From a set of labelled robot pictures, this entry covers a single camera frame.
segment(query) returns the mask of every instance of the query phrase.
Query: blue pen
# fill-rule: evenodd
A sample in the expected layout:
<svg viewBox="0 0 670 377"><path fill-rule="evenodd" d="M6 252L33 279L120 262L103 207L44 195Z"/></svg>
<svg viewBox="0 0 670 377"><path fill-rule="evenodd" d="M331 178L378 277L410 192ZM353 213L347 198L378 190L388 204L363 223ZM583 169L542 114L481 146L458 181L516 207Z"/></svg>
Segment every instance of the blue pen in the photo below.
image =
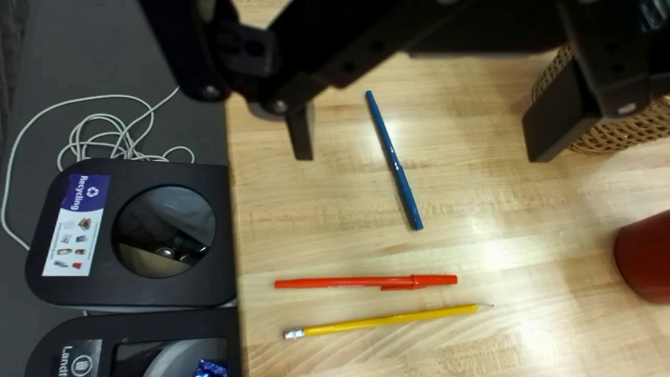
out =
<svg viewBox="0 0 670 377"><path fill-rule="evenodd" d="M398 161L395 149L393 149L389 132L386 130L386 125L384 125L384 119L381 117L377 102L375 102L375 98L371 91L365 92L365 98L368 100L370 113L372 113L372 116L375 119L375 125L377 125L377 131L381 138L382 147L384 148L386 158L391 165L391 172L393 172L393 176L395 177L395 184L398 186L400 199L403 201L403 207L405 208L405 214L407 215L409 224L412 226L412 229L421 230L423 229L423 223L421 222L421 216L419 216L417 203L414 201L412 190L409 188L405 171L403 170L402 165L400 165L400 161Z"/></svg>

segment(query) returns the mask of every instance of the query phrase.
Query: blue wrapper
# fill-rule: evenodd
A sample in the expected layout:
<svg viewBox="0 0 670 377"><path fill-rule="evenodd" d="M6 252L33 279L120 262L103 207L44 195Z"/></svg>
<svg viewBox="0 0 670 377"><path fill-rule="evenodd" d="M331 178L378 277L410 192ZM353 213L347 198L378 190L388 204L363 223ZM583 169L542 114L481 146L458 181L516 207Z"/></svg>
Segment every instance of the blue wrapper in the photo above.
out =
<svg viewBox="0 0 670 377"><path fill-rule="evenodd" d="M193 377L228 377L228 370L226 370L226 367L216 363L200 360L198 369L196 369Z"/></svg>

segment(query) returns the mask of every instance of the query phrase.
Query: wicker basket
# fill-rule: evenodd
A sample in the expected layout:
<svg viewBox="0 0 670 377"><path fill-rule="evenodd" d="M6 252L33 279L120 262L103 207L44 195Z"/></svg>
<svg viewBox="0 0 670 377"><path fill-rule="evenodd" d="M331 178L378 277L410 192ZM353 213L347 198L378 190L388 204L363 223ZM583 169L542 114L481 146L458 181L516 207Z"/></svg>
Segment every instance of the wicker basket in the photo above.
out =
<svg viewBox="0 0 670 377"><path fill-rule="evenodd" d="M574 53L570 47L558 50L556 57L533 86L533 101L572 59ZM654 100L644 111L632 117L591 127L568 149L591 155L609 154L667 136L670 136L670 96Z"/></svg>

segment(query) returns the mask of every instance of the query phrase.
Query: recycling symbol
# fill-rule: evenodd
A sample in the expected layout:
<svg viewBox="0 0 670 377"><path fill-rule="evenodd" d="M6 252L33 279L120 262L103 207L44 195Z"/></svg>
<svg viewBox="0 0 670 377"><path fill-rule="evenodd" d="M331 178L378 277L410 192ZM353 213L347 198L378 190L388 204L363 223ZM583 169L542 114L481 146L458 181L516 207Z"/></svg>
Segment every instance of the recycling symbol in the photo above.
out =
<svg viewBox="0 0 670 377"><path fill-rule="evenodd" d="M98 196L100 193L100 190L98 190L96 187L89 187L88 190L86 190L86 196L89 198L93 198Z"/></svg>

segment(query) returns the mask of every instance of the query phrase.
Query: yellow pencil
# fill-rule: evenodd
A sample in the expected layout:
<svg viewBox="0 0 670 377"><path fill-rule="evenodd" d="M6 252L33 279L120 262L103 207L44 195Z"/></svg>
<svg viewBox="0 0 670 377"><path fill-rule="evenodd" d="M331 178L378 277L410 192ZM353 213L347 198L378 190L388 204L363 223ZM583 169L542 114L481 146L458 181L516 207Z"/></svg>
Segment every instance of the yellow pencil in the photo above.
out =
<svg viewBox="0 0 670 377"><path fill-rule="evenodd" d="M489 304L467 304L467 305L459 305L457 307L448 307L442 309L416 311L413 313L392 315L390 317L359 319L356 321L330 323L328 325L307 326L298 329L289 329L284 331L284 339L297 339L300 337L339 333L341 331L367 329L369 327L396 325L398 323L407 323L414 321L425 321L426 319L436 319L442 317L449 317L452 315L471 314L475 313L477 310L479 310L479 307L482 306L493 307L493 305Z"/></svg>

